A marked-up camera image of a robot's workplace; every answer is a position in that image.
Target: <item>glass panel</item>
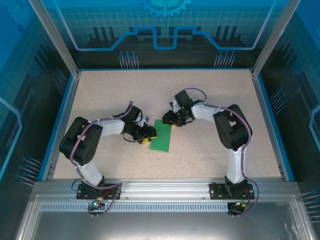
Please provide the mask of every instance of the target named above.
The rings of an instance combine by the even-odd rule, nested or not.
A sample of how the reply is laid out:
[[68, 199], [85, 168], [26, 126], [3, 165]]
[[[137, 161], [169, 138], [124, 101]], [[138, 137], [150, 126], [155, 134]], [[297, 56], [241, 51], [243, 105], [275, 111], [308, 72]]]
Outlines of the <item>glass panel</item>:
[[91, 219], [85, 212], [41, 212], [32, 239], [299, 239], [287, 203], [259, 203], [240, 218], [217, 212], [110, 212]]
[[43, 2], [79, 68], [135, 69], [251, 68], [287, 0]]
[[[320, 192], [319, 26], [320, 2], [302, 0], [261, 71], [288, 160], [302, 193], [312, 189]], [[317, 210], [311, 215], [318, 216]]]
[[0, 236], [11, 240], [70, 72], [27, 0], [0, 1], [0, 16]]

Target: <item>aluminum frame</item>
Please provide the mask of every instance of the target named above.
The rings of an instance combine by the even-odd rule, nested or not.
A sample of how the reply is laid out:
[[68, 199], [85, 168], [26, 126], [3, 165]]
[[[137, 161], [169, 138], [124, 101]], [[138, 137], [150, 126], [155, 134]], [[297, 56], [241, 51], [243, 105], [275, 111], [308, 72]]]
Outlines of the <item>aluminum frame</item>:
[[288, 25], [291, 17], [295, 13], [301, 0], [288, 0], [288, 3], [284, 7], [281, 16], [276, 22], [268, 40], [266, 41], [259, 57], [257, 58], [253, 66], [253, 76], [257, 77], [260, 73], [262, 67], [265, 65], [268, 57], [270, 56], [272, 50], [276, 46], [279, 38], [283, 34], [286, 26]]
[[46, 7], [42, 3], [41, 0], [28, 0], [30, 5], [32, 6], [35, 14], [39, 18], [42, 23], [45, 31], [48, 33], [51, 41], [53, 42], [55, 48], [58, 50], [61, 58], [69, 69], [70, 73], [73, 76], [78, 75], [78, 67], [73, 60], [67, 46], [65, 45], [57, 27], [55, 26], [53, 20], [51, 19]]
[[251, 77], [252, 77], [253, 86], [254, 86], [254, 89], [256, 92], [256, 96], [257, 96], [259, 104], [260, 104], [260, 108], [262, 111], [262, 115], [264, 118], [266, 129], [268, 131], [271, 145], [272, 145], [272, 148], [274, 151], [275, 159], [278, 162], [278, 164], [280, 165], [280, 168], [282, 169], [282, 171], [280, 171], [280, 173], [283, 175], [283, 178], [285, 181], [289, 181], [288, 170], [286, 168], [286, 165], [284, 162], [284, 157], [283, 157], [283, 155], [281, 153], [281, 149], [279, 147], [279, 142], [278, 142], [276, 132], [275, 132], [275, 129], [274, 129], [272, 121], [271, 121], [271, 117], [270, 117], [270, 113], [268, 111], [266, 99], [264, 98], [263, 91], [262, 91], [262, 88], [261, 88], [259, 80], [258, 80], [258, 76], [254, 76], [253, 73], [251, 72]]
[[80, 77], [81, 77], [81, 72], [79, 72], [77, 77], [73, 77], [70, 89], [68, 92], [66, 92], [67, 97], [66, 97], [65, 105], [62, 111], [60, 123], [56, 130], [56, 135], [54, 136], [54, 140], [51, 146], [51, 151], [48, 157], [47, 164], [45, 166], [43, 177], [41, 179], [38, 179], [40, 181], [46, 181], [47, 179], [51, 178], [51, 176], [53, 176], [52, 171], [55, 170], [54, 168], [55, 163], [57, 162], [59, 157], [60, 140], [63, 138], [67, 129], [67, 124], [68, 124], [71, 108], [76, 97], [76, 92], [77, 92]]
[[[279, 178], [254, 178], [260, 189], [259, 202], [287, 202], [291, 206], [292, 218], [304, 240], [315, 240], [307, 211], [304, 207], [296, 182], [284, 182]], [[77, 200], [76, 192], [71, 190], [73, 179], [36, 182], [25, 210], [17, 240], [32, 239], [39, 209], [43, 203], [90, 203], [90, 200]], [[224, 183], [223, 178], [185, 178], [185, 179], [107, 179], [106, 182], [123, 183], [122, 194], [117, 203], [227, 203], [227, 200], [210, 200], [209, 184]]]

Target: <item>enclosure wall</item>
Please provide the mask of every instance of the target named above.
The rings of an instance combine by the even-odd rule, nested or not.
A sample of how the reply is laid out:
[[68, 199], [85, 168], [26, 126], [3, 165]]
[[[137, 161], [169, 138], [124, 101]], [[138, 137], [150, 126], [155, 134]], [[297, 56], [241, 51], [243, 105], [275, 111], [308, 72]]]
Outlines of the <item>enclosure wall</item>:
[[302, 0], [261, 77], [302, 193], [320, 191], [320, 2]]
[[252, 68], [287, 0], [44, 0], [80, 69]]
[[0, 236], [12, 240], [70, 72], [27, 1], [0, 1], [0, 33]]

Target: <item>ventilation slot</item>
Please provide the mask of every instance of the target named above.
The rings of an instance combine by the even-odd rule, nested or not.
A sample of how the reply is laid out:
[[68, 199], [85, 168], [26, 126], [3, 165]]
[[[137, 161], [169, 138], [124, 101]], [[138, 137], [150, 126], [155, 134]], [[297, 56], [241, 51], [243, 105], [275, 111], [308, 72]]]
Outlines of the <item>ventilation slot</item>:
[[[95, 213], [103, 212], [106, 206]], [[42, 203], [40, 211], [42, 212], [87, 212], [89, 202], [47, 202]], [[201, 213], [201, 212], [227, 212], [227, 203], [224, 202], [206, 202], [206, 203], [186, 203], [186, 202], [116, 202], [110, 208], [110, 212], [132, 212], [132, 213]]]

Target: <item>gear logo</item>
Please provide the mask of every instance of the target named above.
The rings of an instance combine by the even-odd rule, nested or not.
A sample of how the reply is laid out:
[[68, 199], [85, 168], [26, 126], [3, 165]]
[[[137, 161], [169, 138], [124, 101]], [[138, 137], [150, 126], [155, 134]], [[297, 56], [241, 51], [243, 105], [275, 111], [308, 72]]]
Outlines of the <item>gear logo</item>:
[[29, 5], [27, 0], [1, 0], [0, 6], [6, 6], [10, 12], [11, 17], [19, 25], [21, 25], [29, 16]]
[[181, 10], [187, 9], [187, 4], [191, 4], [191, 0], [140, 0], [144, 5], [144, 10], [149, 10], [150, 14], [155, 14], [157, 17], [168, 15], [173, 17], [175, 14], [180, 14]]

